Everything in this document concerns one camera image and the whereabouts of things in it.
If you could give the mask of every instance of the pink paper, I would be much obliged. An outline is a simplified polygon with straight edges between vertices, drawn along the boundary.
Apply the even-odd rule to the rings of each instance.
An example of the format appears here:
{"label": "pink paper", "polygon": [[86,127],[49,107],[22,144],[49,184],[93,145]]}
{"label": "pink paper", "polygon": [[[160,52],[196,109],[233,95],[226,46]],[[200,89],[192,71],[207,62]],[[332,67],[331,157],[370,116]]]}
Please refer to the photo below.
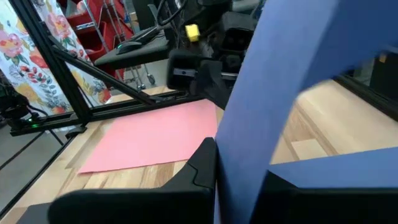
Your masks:
{"label": "pink paper", "polygon": [[216,132],[216,106],[208,100],[120,117],[79,173],[189,159],[202,140]]}

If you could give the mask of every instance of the blue panel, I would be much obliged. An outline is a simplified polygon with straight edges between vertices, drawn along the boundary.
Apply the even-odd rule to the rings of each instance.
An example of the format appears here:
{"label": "blue panel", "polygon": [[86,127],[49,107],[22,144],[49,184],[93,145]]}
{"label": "blue panel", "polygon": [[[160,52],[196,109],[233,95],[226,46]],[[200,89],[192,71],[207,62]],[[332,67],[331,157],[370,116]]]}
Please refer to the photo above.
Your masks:
{"label": "blue panel", "polygon": [[389,0],[267,1],[216,135],[225,223],[249,222],[299,91],[397,40],[397,8]]}
{"label": "blue panel", "polygon": [[303,188],[398,187],[398,147],[270,166]]}

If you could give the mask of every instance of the flower pattern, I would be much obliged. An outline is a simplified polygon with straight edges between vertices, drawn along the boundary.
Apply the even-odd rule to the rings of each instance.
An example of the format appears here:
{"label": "flower pattern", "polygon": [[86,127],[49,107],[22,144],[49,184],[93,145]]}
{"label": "flower pattern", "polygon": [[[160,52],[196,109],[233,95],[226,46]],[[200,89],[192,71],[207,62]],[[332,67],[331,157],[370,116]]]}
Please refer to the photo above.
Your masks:
{"label": "flower pattern", "polygon": [[[0,14],[0,69],[4,76],[16,91],[28,98],[32,106],[48,114],[71,111],[72,107],[23,23],[9,1],[3,2],[5,10]],[[40,2],[36,10],[51,34],[78,58],[91,63],[56,0]],[[67,66],[94,106],[102,105],[111,97],[103,82],[73,65]]]}

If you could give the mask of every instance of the light wood tabletop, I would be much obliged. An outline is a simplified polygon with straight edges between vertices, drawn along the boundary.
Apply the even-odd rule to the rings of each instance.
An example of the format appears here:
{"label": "light wood tabletop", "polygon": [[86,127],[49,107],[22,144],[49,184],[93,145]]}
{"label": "light wood tabletop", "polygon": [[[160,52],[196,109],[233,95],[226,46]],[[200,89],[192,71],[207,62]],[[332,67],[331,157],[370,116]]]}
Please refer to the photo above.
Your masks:
{"label": "light wood tabletop", "polygon": [[[150,95],[170,91],[146,90]],[[113,102],[128,100],[126,95]],[[222,110],[217,109],[218,121]],[[93,122],[22,196],[0,224],[16,223],[30,205],[53,201],[78,189],[160,187],[185,161],[133,169],[77,174],[114,119]],[[292,108],[272,163],[291,162],[398,146],[398,123],[334,81],[302,93]]]}

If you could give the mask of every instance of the floral curtain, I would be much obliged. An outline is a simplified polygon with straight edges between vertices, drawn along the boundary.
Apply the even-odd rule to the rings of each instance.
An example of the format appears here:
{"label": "floral curtain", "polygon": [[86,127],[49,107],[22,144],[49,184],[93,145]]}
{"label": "floral curtain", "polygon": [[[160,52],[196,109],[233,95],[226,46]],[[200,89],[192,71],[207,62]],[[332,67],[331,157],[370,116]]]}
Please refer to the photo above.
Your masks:
{"label": "floral curtain", "polygon": [[[56,0],[34,2],[36,11],[52,35],[69,51],[76,52],[80,59],[91,63]],[[0,70],[32,106],[48,114],[71,111],[70,103],[9,1],[0,0],[0,3],[3,5],[0,14]],[[93,106],[102,105],[111,97],[102,81],[73,65],[68,64],[68,67]]]}

